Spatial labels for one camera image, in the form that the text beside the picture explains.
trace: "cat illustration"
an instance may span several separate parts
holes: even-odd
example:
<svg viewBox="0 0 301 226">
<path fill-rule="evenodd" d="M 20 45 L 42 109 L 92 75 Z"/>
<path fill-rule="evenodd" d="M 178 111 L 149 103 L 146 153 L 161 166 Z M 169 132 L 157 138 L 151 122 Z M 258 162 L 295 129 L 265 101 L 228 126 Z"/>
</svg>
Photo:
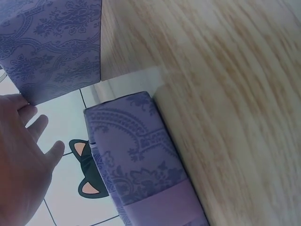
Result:
<svg viewBox="0 0 301 226">
<path fill-rule="evenodd" d="M 97 170 L 88 141 L 72 140 L 69 142 L 69 146 L 80 162 L 81 170 L 85 176 L 79 185 L 80 196 L 88 199 L 107 197 L 109 195 L 108 191 Z"/>
</svg>

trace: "gift box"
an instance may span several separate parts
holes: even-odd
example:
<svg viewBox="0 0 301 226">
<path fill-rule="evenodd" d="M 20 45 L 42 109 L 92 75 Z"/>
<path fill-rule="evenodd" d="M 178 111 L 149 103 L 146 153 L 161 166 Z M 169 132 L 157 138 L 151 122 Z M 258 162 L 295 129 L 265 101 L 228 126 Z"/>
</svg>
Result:
<svg viewBox="0 0 301 226">
<path fill-rule="evenodd" d="M 101 0 L 4 0 L 0 65 L 33 105 L 100 81 Z"/>
<path fill-rule="evenodd" d="M 208 225 L 147 92 L 88 108 L 85 118 L 99 172 L 132 225 Z"/>
</svg>

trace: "paisley pattern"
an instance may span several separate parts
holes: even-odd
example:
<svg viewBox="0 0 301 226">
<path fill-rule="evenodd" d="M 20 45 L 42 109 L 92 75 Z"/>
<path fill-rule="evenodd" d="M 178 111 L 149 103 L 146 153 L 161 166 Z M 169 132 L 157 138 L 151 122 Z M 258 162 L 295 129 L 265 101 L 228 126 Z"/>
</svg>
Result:
<svg viewBox="0 0 301 226">
<path fill-rule="evenodd" d="M 100 81 L 101 0 L 5 0 L 0 65 L 31 104 Z"/>
<path fill-rule="evenodd" d="M 109 173 L 105 169 L 106 164 L 108 164 L 108 165 L 114 164 L 114 163 L 112 163 L 113 159 L 111 158 L 110 153 L 105 154 L 104 157 L 102 158 L 99 154 L 99 151 L 98 151 L 98 148 L 96 145 L 90 144 L 90 147 L 91 147 L 91 152 L 92 152 L 94 161 L 95 161 L 97 168 L 99 170 L 99 173 L 103 179 L 104 185 L 106 186 L 106 188 L 110 194 L 110 197 L 112 198 L 113 202 L 115 203 L 115 206 L 116 206 L 117 212 L 120 216 L 120 219 L 123 221 L 125 226 L 131 226 L 132 223 L 131 223 L 130 219 L 128 218 L 126 211 L 123 208 L 122 202 L 116 192 L 114 184 L 112 183 L 112 181 L 110 179 Z"/>
<path fill-rule="evenodd" d="M 187 179 L 147 92 L 88 108 L 85 118 L 90 142 L 98 147 L 95 162 L 105 183 L 113 187 L 111 196 L 118 208 L 120 203 L 130 205 Z M 187 224 L 202 225 L 207 225 L 204 217 Z"/>
<path fill-rule="evenodd" d="M 133 146 L 128 147 L 128 155 L 131 160 L 142 161 L 145 154 L 153 148 L 162 148 L 166 153 L 177 158 L 177 153 L 164 127 L 149 131 L 145 125 L 130 113 L 114 108 L 95 109 L 90 114 L 91 123 L 94 124 L 93 132 L 102 130 L 109 133 L 110 128 L 118 129 L 129 135 Z"/>
</svg>

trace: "pink inner ear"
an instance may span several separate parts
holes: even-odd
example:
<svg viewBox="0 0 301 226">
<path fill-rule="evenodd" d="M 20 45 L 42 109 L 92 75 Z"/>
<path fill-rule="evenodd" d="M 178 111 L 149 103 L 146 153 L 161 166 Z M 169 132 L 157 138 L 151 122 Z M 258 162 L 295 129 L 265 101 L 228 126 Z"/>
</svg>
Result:
<svg viewBox="0 0 301 226">
<path fill-rule="evenodd" d="M 97 194 L 99 191 L 97 191 L 95 188 L 92 187 L 92 185 L 89 182 L 86 182 L 82 189 L 83 193 L 86 194 Z"/>
<path fill-rule="evenodd" d="M 84 143 L 76 143 L 74 145 L 74 148 L 75 148 L 75 151 L 81 156 L 85 146 L 86 146 L 86 144 L 84 144 Z"/>
</svg>

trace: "wood grain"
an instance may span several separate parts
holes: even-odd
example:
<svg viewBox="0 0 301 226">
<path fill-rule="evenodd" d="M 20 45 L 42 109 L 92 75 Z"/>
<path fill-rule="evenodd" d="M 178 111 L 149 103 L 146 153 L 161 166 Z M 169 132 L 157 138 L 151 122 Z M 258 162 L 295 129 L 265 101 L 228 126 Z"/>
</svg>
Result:
<svg viewBox="0 0 301 226">
<path fill-rule="evenodd" d="M 212 225 L 300 225 L 301 1 L 103 0 L 101 40 L 104 80 L 160 71 Z"/>
</svg>

